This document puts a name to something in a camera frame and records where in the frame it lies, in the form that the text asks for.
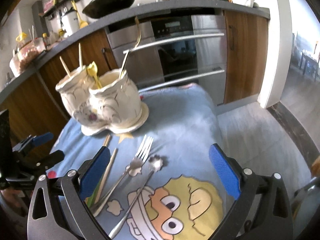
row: blue gripper pad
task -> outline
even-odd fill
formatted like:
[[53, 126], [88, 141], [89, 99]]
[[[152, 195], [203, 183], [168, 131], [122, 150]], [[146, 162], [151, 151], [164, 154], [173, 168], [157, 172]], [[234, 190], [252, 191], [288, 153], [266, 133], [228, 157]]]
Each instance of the blue gripper pad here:
[[84, 201], [93, 194], [98, 182], [110, 162], [110, 150], [102, 146], [97, 152], [96, 157], [91, 160], [91, 165], [80, 180], [79, 197]]
[[35, 136], [32, 139], [32, 145], [33, 145], [33, 147], [37, 147], [37, 146], [45, 144], [46, 142], [48, 142], [48, 141], [50, 141], [52, 139], [53, 139], [53, 134], [48, 132], [48, 133], [45, 133], [43, 135]]
[[241, 193], [239, 178], [228, 164], [222, 150], [215, 144], [210, 146], [209, 159], [216, 169], [227, 193], [233, 196], [235, 200], [237, 200]]

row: oven control panel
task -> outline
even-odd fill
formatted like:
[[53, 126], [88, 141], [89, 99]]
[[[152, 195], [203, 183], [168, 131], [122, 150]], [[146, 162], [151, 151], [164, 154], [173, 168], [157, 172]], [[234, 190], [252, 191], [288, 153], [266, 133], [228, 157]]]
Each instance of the oven control panel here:
[[151, 20], [155, 38], [172, 36], [180, 32], [193, 32], [191, 16], [169, 17]]

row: blue tablecloth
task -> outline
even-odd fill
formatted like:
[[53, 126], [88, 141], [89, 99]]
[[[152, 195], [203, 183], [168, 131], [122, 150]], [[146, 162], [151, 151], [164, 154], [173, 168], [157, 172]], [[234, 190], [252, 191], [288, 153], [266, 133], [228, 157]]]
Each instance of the blue tablecloth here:
[[[123, 173], [145, 134], [154, 138], [150, 155], [164, 157], [168, 165], [151, 177], [115, 239], [207, 240], [226, 212], [226, 192], [208, 157], [209, 147], [222, 143], [212, 100], [195, 84], [142, 96], [150, 109], [149, 118], [131, 134], [112, 136], [109, 149], [118, 148], [118, 154], [103, 194]], [[65, 159], [48, 175], [63, 176], [78, 169], [94, 157], [106, 135], [107, 131], [84, 136], [80, 124], [71, 119], [52, 148], [62, 150]], [[146, 166], [121, 182], [96, 218], [107, 233], [120, 221], [148, 175]], [[71, 221], [67, 211], [66, 217]]]

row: oven handle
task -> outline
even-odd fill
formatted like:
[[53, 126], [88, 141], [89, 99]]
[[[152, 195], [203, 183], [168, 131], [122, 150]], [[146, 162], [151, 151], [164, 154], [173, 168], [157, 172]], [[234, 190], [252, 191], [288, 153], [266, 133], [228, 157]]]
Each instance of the oven handle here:
[[215, 70], [215, 71], [211, 71], [211, 72], [208, 72], [208, 73], [193, 75], [193, 76], [189, 76], [189, 77], [185, 77], [185, 78], [178, 78], [178, 79], [175, 79], [175, 80], [172, 80], [172, 81], [168, 81], [168, 82], [164, 82], [164, 83], [161, 83], [161, 84], [158, 84], [158, 85], [154, 85], [154, 86], [151, 86], [151, 87], [140, 89], [139, 93], [145, 92], [145, 91], [149, 91], [149, 90], [153, 90], [153, 89], [163, 88], [163, 87], [166, 87], [166, 86], [171, 86], [171, 85], [175, 85], [175, 84], [178, 84], [178, 83], [181, 83], [181, 82], [190, 81], [190, 80], [193, 80], [193, 79], [202, 78], [202, 77], [206, 77], [206, 76], [211, 76], [211, 75], [219, 74], [219, 73], [223, 73], [223, 72], [224, 72], [224, 69], [221, 69], [221, 70]]
[[137, 51], [140, 49], [145, 49], [153, 46], [159, 46], [159, 45], [164, 45], [164, 44], [169, 44], [177, 41], [186, 41], [186, 40], [192, 40], [192, 39], [203, 39], [203, 38], [215, 38], [215, 37], [221, 37], [224, 36], [224, 33], [207, 33], [207, 34], [193, 34], [193, 35], [186, 35], [186, 36], [180, 36], [180, 37], [173, 37], [173, 38], [168, 38], [165, 40], [160, 40], [160, 41], [154, 41], [150, 42], [147, 44], [140, 45], [136, 48], [132, 48], [131, 52]]

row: yellow star print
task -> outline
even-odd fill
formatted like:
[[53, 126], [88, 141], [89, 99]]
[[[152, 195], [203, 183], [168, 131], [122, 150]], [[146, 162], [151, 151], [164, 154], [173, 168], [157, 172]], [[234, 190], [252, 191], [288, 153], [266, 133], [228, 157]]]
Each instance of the yellow star print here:
[[116, 134], [116, 136], [119, 136], [119, 142], [118, 142], [118, 144], [120, 144], [120, 143], [121, 143], [124, 139], [126, 139], [126, 138], [133, 139], [132, 134], [129, 133], [129, 132]]

